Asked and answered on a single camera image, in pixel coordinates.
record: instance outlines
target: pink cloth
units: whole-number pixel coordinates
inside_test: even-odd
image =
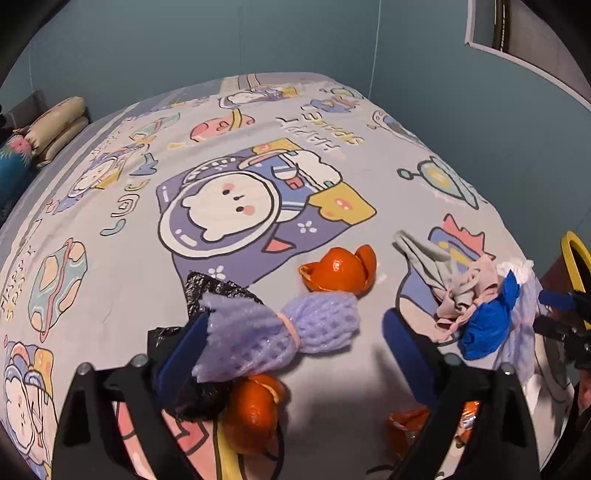
[[[488,255],[481,256],[468,270],[453,277],[445,290],[433,288],[433,294],[441,301],[436,312],[440,341],[465,324],[481,304],[497,298],[498,291],[499,275]]]

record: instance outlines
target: crumpled black plastic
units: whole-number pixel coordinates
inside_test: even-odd
[[[191,325],[202,313],[210,310],[199,304],[205,292],[224,295],[225,297],[246,297],[261,303],[256,295],[234,282],[223,282],[209,275],[189,272],[185,283],[185,298]],[[148,332],[148,356],[155,362],[163,361],[176,346],[185,331],[185,327],[158,327]],[[197,383],[190,377],[179,392],[173,406],[167,406],[166,412],[182,421],[213,420],[228,404],[233,382]]]

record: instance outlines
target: astronaut bear print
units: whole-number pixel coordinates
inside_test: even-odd
[[[316,153],[286,138],[214,158],[157,187],[158,233],[191,270],[248,286],[375,215]]]

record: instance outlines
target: cartoon print bedsheet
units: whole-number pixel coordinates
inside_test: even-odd
[[[305,292],[300,264],[370,243],[379,265],[359,303],[361,333],[346,352],[279,372],[291,400],[274,448],[243,457],[217,420],[165,416],[205,480],[363,479],[391,463],[387,415],[415,406],[382,316],[396,305],[416,331],[434,328],[429,288],[393,247],[400,228],[462,263],[522,258],[470,184],[359,92],[321,75],[230,77],[99,120],[40,174],[0,233],[0,420],[50,479],[76,366],[122,365],[145,351],[149,329],[184,324],[189,271],[248,286],[278,310]],[[455,339],[441,348],[457,352]],[[543,463],[572,388],[556,344],[538,338],[535,354],[527,395]],[[116,414],[137,473],[153,478],[124,404]],[[461,452],[451,447],[440,477]]]

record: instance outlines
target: white flower print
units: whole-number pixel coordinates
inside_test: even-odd
[[[226,275],[223,272],[223,265],[220,265],[217,268],[210,268],[207,273],[209,273],[213,278],[217,278],[218,280],[226,280]]]
[[[312,226],[312,220],[308,220],[306,223],[298,223],[298,227],[300,227],[300,233],[316,233],[318,230]]]

